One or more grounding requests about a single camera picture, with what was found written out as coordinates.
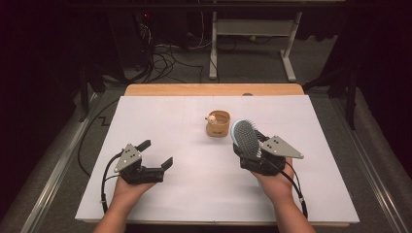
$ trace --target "table surface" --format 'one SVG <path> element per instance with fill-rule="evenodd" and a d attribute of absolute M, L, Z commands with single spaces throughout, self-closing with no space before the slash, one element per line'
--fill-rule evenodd
<path fill-rule="evenodd" d="M 245 93 L 255 97 L 241 96 Z M 143 152 L 142 165 L 158 167 L 169 156 L 174 156 L 175 163 L 166 171 L 164 182 L 152 188 L 150 195 L 142 197 L 129 216 L 130 222 L 275 224 L 271 203 L 258 182 L 239 167 L 230 136 L 217 139 L 205 133 L 204 115 L 223 109 L 232 114 L 233 121 L 239 117 L 253 119 L 263 126 L 263 133 L 271 133 L 266 132 L 267 129 L 276 128 L 279 136 L 306 155 L 304 159 L 295 159 L 293 166 L 299 175 L 312 224 L 346 226 L 359 222 L 310 100 L 300 85 L 133 84 L 124 95 L 76 219 L 96 221 L 103 216 L 97 200 L 102 170 L 125 144 L 133 141 L 137 146 L 138 142 L 151 139 L 152 146 Z M 109 202 L 113 190 L 114 181 L 109 181 L 106 184 Z M 300 206 L 295 193 L 293 195 Z"/>

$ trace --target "black cable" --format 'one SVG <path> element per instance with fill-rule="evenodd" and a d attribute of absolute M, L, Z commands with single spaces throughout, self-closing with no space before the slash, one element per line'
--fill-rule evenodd
<path fill-rule="evenodd" d="M 306 207 L 306 202 L 305 202 L 305 199 L 304 199 L 304 197 L 303 197 L 302 191 L 300 190 L 300 184 L 299 184 L 299 186 L 297 186 L 296 183 L 293 181 L 293 179 L 292 179 L 288 174 L 286 174 L 283 170 L 279 169 L 275 164 L 273 164 L 272 162 L 270 162 L 268 159 L 263 158 L 262 160 L 265 161 L 265 162 L 267 162 L 270 166 L 272 166 L 272 167 L 275 168 L 276 170 L 278 170 L 280 174 L 282 174 L 286 179 L 288 179 L 288 181 L 291 182 L 291 184 L 292 184 L 293 187 L 294 187 L 294 190 L 295 190 L 296 193 L 297 193 L 297 196 L 299 197 L 300 205 L 302 206 L 303 215 L 304 215 L 306 218 L 308 218 L 308 211 L 307 211 L 307 207 Z M 299 178 L 297 177 L 297 174 L 296 174 L 296 172 L 294 171 L 294 169 L 293 169 L 292 166 L 291 166 L 291 168 L 292 168 L 294 174 L 296 175 L 296 179 L 299 180 Z"/>
<path fill-rule="evenodd" d="M 151 66 L 153 66 L 153 68 L 155 67 L 154 65 L 154 54 L 152 53 L 151 56 L 149 57 L 149 63 L 151 64 Z M 142 81 L 142 83 L 147 83 L 150 76 L 151 76 L 152 72 L 150 72 L 150 74 L 148 74 Z"/>
<path fill-rule="evenodd" d="M 166 48 L 166 51 L 164 51 L 164 52 L 162 52 L 162 53 L 155 53 L 155 55 L 158 55 L 158 56 L 162 57 L 162 59 L 156 61 L 155 63 L 157 63 L 157 62 L 159 62 L 159 61 L 162 60 L 162 61 L 166 64 L 166 66 L 165 66 L 164 68 L 162 68 L 162 69 L 163 69 L 162 71 L 159 70 L 160 68 L 156 68 L 155 70 L 158 71 L 160 74 L 157 75 L 157 77 L 155 77 L 155 78 L 153 78 L 153 79 L 150 79 L 148 82 L 151 83 L 151 82 L 154 82 L 154 81 L 156 81 L 156 80 L 159 80 L 159 79 L 162 79 L 162 78 L 164 78 L 164 77 L 167 77 L 167 78 L 170 78 L 170 79 L 172 79 L 172 80 L 176 80 L 176 81 L 178 81 L 178 82 L 180 82 L 180 83 L 186 83 L 186 82 L 184 82 L 184 81 L 181 81 L 181 80 L 178 80 L 178 79 L 176 79 L 176 78 L 173 78 L 173 77 L 170 77 L 170 76 L 169 76 L 169 74 L 171 74 L 172 71 L 173 71 L 173 68 L 174 68 L 175 63 L 180 64 L 180 65 L 184 65 L 184 66 L 188 66 L 188 67 L 200 68 L 199 79 L 201 79 L 201 75 L 202 75 L 203 68 L 204 68 L 203 66 L 201 66 L 201 65 L 189 65 L 189 64 L 187 64 L 187 63 L 184 63 L 184 62 L 178 60 L 178 59 L 173 55 L 173 51 L 172 51 L 172 46 L 171 46 L 171 45 L 169 45 L 168 47 L 166 47 L 165 45 L 158 45 L 157 47 L 158 47 L 158 48 Z M 165 56 L 170 56 L 171 59 L 172 59 L 172 61 L 169 60 L 169 59 L 167 59 Z"/>
<path fill-rule="evenodd" d="M 221 77 L 219 77 L 218 67 L 215 65 L 215 62 L 213 62 L 212 58 L 209 58 L 209 60 L 216 69 L 216 78 L 218 79 L 218 83 L 221 83 Z"/>
<path fill-rule="evenodd" d="M 106 193 L 104 193 L 104 186 L 106 183 L 106 177 L 107 177 L 107 172 L 109 171 L 110 165 L 112 165 L 113 161 L 115 161 L 115 159 L 120 158 L 121 157 L 121 152 L 116 154 L 112 159 L 110 159 L 109 163 L 106 166 L 106 169 L 104 170 L 104 174 L 103 174 L 103 179 L 102 179 L 102 186 L 101 186 L 101 203 L 103 206 L 103 212 L 106 214 L 107 210 L 109 209 L 107 206 L 107 200 L 106 200 Z"/>
<path fill-rule="evenodd" d="M 148 62 L 148 65 L 145 67 L 145 70 L 142 73 L 137 74 L 135 77 L 131 78 L 131 80 L 132 81 L 137 81 L 137 80 L 140 80 L 140 79 L 144 78 L 145 76 L 149 75 L 152 72 L 153 68 L 154 67 L 153 67 L 152 63 Z"/>
<path fill-rule="evenodd" d="M 177 82 L 179 82 L 179 83 L 187 83 L 187 82 L 185 82 L 185 81 L 179 80 L 179 79 L 177 79 L 177 78 L 174 78 L 174 77 L 171 77 L 171 76 L 168 76 L 168 75 L 165 75 L 165 77 L 167 77 L 167 78 L 169 78 L 169 79 L 171 79 L 171 80 L 177 81 Z"/>
<path fill-rule="evenodd" d="M 111 178 L 116 178 L 116 177 L 118 177 L 119 175 L 114 175 L 114 176 L 112 176 L 112 177 L 108 177 L 108 178 L 106 178 L 106 181 L 108 181 L 109 179 L 111 179 Z"/>
<path fill-rule="evenodd" d="M 83 134 L 82 139 L 81 139 L 81 141 L 80 141 L 77 159 L 78 159 L 78 163 L 79 163 L 80 168 L 82 169 L 82 171 L 83 171 L 88 177 L 90 177 L 90 173 L 89 173 L 89 172 L 86 170 L 86 168 L 83 166 L 82 161 L 81 161 L 81 155 L 80 155 L 80 151 L 82 150 L 83 142 L 85 141 L 85 137 L 86 137 L 86 135 L 87 135 L 87 133 L 88 133 L 88 130 L 90 129 L 91 125 L 96 121 L 96 119 L 97 119 L 98 117 L 100 117 L 100 115 L 103 113 L 103 111 L 105 111 L 105 110 L 108 109 L 111 105 L 113 105 L 114 103 L 116 103 L 116 102 L 118 102 L 118 101 L 119 101 L 119 99 L 117 99 L 117 100 L 109 103 L 106 107 L 104 107 L 104 108 L 94 117 L 94 119 L 91 121 L 91 123 L 87 126 L 87 129 L 86 129 L 85 133 Z"/>

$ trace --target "white table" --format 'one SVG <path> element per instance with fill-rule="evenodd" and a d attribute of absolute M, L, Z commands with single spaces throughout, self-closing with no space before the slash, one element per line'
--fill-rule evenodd
<path fill-rule="evenodd" d="M 234 84 L 233 88 L 248 85 L 253 89 L 253 84 Z M 152 86 L 166 92 L 173 86 L 179 90 L 182 86 L 190 88 L 190 84 Z M 215 86 L 231 87 L 230 84 Z M 201 89 L 202 84 L 193 85 L 190 91 L 197 88 Z M 122 97 L 76 219 L 97 221 L 103 217 L 100 185 L 107 163 L 126 144 L 137 146 L 150 139 L 152 146 L 143 151 L 142 165 L 159 167 L 170 156 L 174 157 L 174 164 L 166 171 L 164 182 L 142 197 L 129 216 L 130 222 L 275 224 L 271 203 L 255 177 L 240 168 L 231 138 L 206 135 L 205 117 L 213 110 L 228 111 L 232 122 L 237 118 L 250 119 L 262 133 L 283 137 L 305 155 L 302 160 L 295 159 L 293 166 L 300 178 L 311 223 L 341 226 L 359 222 L 312 104 L 305 95 Z M 114 175 L 115 165 L 116 162 L 108 177 Z M 115 179 L 106 183 L 109 203 L 114 185 Z M 294 198 L 300 206 L 296 195 Z"/>

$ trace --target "small wooden cup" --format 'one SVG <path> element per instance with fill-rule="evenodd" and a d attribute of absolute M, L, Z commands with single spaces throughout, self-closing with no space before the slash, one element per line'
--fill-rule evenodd
<path fill-rule="evenodd" d="M 216 122 L 211 123 L 208 121 L 206 124 L 206 133 L 210 137 L 222 138 L 227 136 L 230 125 L 230 114 L 222 110 L 215 110 L 210 115 L 215 115 Z"/>

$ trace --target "cable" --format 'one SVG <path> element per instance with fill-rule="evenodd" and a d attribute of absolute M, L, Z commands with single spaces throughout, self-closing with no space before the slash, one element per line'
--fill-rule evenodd
<path fill-rule="evenodd" d="M 221 83 L 221 78 L 219 77 L 218 67 L 216 67 L 215 62 L 213 62 L 212 58 L 209 58 L 209 60 L 216 69 L 216 78 L 218 79 L 218 83 Z"/>
<path fill-rule="evenodd" d="M 202 45 L 203 37 L 204 37 L 204 34 L 205 34 L 205 23 L 204 23 L 203 12 L 200 12 L 200 16 L 201 16 L 201 19 L 202 19 L 202 37 L 200 38 L 199 45 L 197 47 L 193 48 L 193 49 L 199 48 Z"/>
<path fill-rule="evenodd" d="M 106 213 L 107 210 L 109 209 L 107 206 L 107 200 L 106 200 L 106 193 L 104 193 L 104 187 L 106 184 L 106 181 L 109 179 L 106 179 L 107 177 L 107 172 L 109 171 L 110 165 L 112 165 L 113 161 L 115 161 L 115 159 L 120 158 L 121 157 L 121 152 L 116 154 L 112 159 L 110 159 L 109 163 L 106 166 L 106 169 L 104 170 L 104 174 L 103 174 L 103 180 L 102 180 L 102 186 L 101 186 L 101 203 L 103 206 L 103 212 Z"/>
<path fill-rule="evenodd" d="M 181 81 L 179 79 L 176 79 L 176 78 L 173 78 L 173 77 L 169 76 L 172 73 L 173 68 L 176 64 L 180 64 L 180 65 L 184 65 L 184 66 L 188 66 L 188 67 L 192 67 L 192 68 L 199 68 L 200 69 L 199 79 L 201 79 L 201 75 L 202 75 L 203 68 L 204 68 L 203 66 L 201 66 L 201 65 L 190 65 L 190 64 L 187 64 L 187 63 L 184 63 L 184 62 L 178 60 L 173 54 L 172 48 L 175 48 L 175 47 L 172 46 L 172 45 L 156 45 L 155 47 L 158 48 L 158 49 L 160 49 L 160 48 L 165 48 L 166 49 L 163 52 L 154 53 L 154 55 L 161 57 L 161 59 L 155 61 L 154 64 L 157 64 L 158 62 L 163 61 L 165 66 L 161 67 L 161 68 L 160 67 L 154 67 L 154 70 L 157 71 L 159 74 L 155 78 L 148 79 L 147 80 L 148 83 L 152 83 L 152 82 L 157 81 L 159 79 L 162 79 L 164 77 L 167 77 L 167 78 L 172 79 L 172 80 L 176 80 L 180 83 L 185 83 L 184 81 Z"/>
<path fill-rule="evenodd" d="M 154 67 L 155 67 L 155 64 L 154 64 L 154 54 L 153 54 L 153 53 L 152 53 L 152 55 L 151 55 L 150 58 L 149 58 L 149 63 L 151 64 L 151 66 L 152 66 L 152 71 L 153 71 L 153 69 L 154 69 Z M 151 76 L 151 74 L 152 74 L 152 71 L 150 72 L 150 74 L 148 74 L 148 75 L 143 79 L 142 83 L 147 83 L 147 82 L 149 81 L 149 78 L 150 78 L 150 76 Z"/>
<path fill-rule="evenodd" d="M 88 177 L 90 177 L 90 173 L 86 170 L 86 168 L 83 166 L 82 161 L 81 161 L 80 151 L 82 150 L 83 142 L 85 141 L 85 137 L 86 137 L 86 135 L 87 135 L 87 133 L 88 133 L 88 130 L 90 129 L 91 125 L 97 120 L 98 117 L 100 117 L 100 115 L 103 113 L 103 111 L 105 111 L 105 110 L 108 109 L 111 105 L 113 105 L 114 103 L 116 103 L 116 102 L 118 102 L 118 101 L 119 101 L 119 99 L 117 99 L 117 100 L 115 100 L 115 101 L 112 101 L 111 103 L 109 103 L 106 107 L 104 107 L 104 108 L 94 117 L 94 119 L 91 121 L 91 123 L 87 126 L 87 129 L 86 129 L 85 133 L 83 134 L 82 139 L 81 139 L 81 141 L 80 141 L 77 159 L 78 159 L 78 163 L 79 163 L 80 168 L 82 169 L 82 171 L 83 171 Z"/>
<path fill-rule="evenodd" d="M 149 35 L 148 35 L 148 46 L 149 46 L 149 45 L 151 44 L 151 40 L 152 40 L 152 32 L 151 32 L 151 30 L 149 29 L 149 27 L 146 26 L 145 24 L 140 23 L 140 25 L 143 26 L 143 27 L 148 31 L 148 33 L 149 33 Z M 145 36 L 146 36 L 146 32 L 144 32 L 142 38 L 145 39 Z"/>
<path fill-rule="evenodd" d="M 286 162 L 286 163 L 292 168 L 292 171 L 293 171 L 294 175 L 296 176 L 297 186 L 299 187 L 299 190 L 300 190 L 300 192 L 301 192 L 300 181 L 299 181 L 299 177 L 297 176 L 296 171 L 293 169 L 293 167 L 290 165 L 289 162 Z"/>
<path fill-rule="evenodd" d="M 112 177 L 108 177 L 108 178 L 106 178 L 106 181 L 108 181 L 109 179 L 111 179 L 111 178 L 116 178 L 116 177 L 118 177 L 119 175 L 114 175 L 114 176 L 112 176 Z"/>

